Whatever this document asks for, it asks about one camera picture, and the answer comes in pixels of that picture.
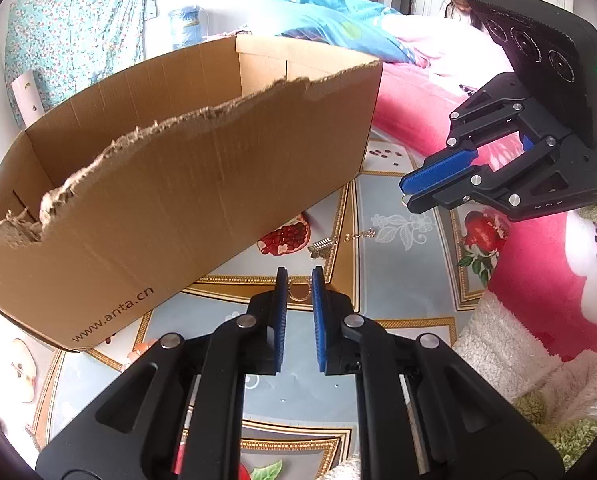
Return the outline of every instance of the pink blanket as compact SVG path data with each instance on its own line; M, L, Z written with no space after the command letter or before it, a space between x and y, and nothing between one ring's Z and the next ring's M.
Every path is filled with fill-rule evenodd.
M418 41L422 52L423 40ZM445 49L457 43L448 40ZM444 66L442 57L431 60L427 69L384 65L373 119L375 126L423 156L445 146L448 116L466 98L431 81L431 71L441 72L439 63ZM501 68L481 63L477 55L466 57L465 63L461 71L477 71L482 84ZM475 163L496 170L521 150L517 135L511 135L479 149ZM512 224L488 289L551 354L567 361L585 349L597 352L597 224L576 212Z
M450 113L466 98L434 84L429 69L385 63L372 122L421 155L432 155L445 147ZM479 158L474 163L489 164L497 170L522 151L519 136L512 134L479 148Z
M511 72L503 49L480 30L435 16L388 14L381 27L429 64L433 83L456 95L460 85L481 88L496 74Z

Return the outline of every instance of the gold border pattern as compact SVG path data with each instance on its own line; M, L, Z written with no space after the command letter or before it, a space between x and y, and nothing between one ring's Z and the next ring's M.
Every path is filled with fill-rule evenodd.
M147 327L149 326L149 320L152 318L152 312L153 310L150 310L143 314L143 318L140 320L140 326L138 327L138 332L136 332L136 339L134 339L132 350L135 349L137 345L143 343L147 333Z
M450 343L457 340L457 324L454 317L429 317L425 319L375 319L383 328L427 328L430 326L446 326L450 329Z
M251 430L268 431L271 433L305 435L305 436L326 436L336 437L341 443L338 453L338 462L346 460L350 456L350 447L352 445L352 428L310 428L308 426L282 426L272 424L271 422L258 422L256 420L243 419L243 427Z
M123 368L123 365L121 363L119 363L118 361L115 361L111 357L107 357L107 355L102 354L98 350L94 350L93 348L90 348L87 351L87 353L89 355L91 355L94 359L100 361L101 363L103 363L105 365L108 365L110 368L114 368L117 372L120 372L121 369Z
M323 451L323 458L315 478L322 477L333 466L338 438L324 438L319 440L252 440L241 439L241 449L252 451Z
M405 176L407 173L395 173L394 171L371 171L363 170L360 171L361 175L376 175L376 176Z
M52 375L54 374L56 365L58 364L58 361L61 358L61 353L61 350L56 350L54 352L54 355L52 356L52 361L50 362L50 368L48 369L48 373L45 375L45 380L43 381L43 388L41 389L40 394L38 394L38 401L36 403L36 409L34 410L34 420L32 421L32 433L34 434L36 434L38 430L40 412L43 408L43 404L45 403L45 396L48 394L48 389L50 387Z
M61 369L63 368L63 362L65 361L65 354L66 352L61 350L60 356L56 360L56 364L54 365L56 368L56 380L54 381L54 387L52 388L52 395L50 397L50 407L48 409L48 420L45 424L45 442L50 441L50 430L52 425L52 415L54 413L54 401L56 400L56 391L58 390L58 379L60 377Z

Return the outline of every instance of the floral fabric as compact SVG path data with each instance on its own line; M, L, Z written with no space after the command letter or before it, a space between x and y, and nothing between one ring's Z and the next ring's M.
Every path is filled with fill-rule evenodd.
M17 0L10 6L5 83L34 70L45 111L144 59L143 30L155 0Z

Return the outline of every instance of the camera lens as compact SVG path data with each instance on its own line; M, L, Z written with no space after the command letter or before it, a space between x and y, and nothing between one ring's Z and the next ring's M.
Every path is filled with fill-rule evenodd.
M541 51L534 40L525 34L525 32L518 30L517 28L512 28L510 32L514 38L514 43L516 43L519 50L534 62L540 63L543 56L541 56Z
M562 79L565 79L568 83L574 82L575 71L572 70L572 67L561 53L556 50L550 50L547 57L549 57L549 62L552 63L552 67Z
M499 27L498 23L493 20L487 20L485 22L487 24L487 28L490 29L490 32L496 36L501 41L507 41L507 34L501 27Z

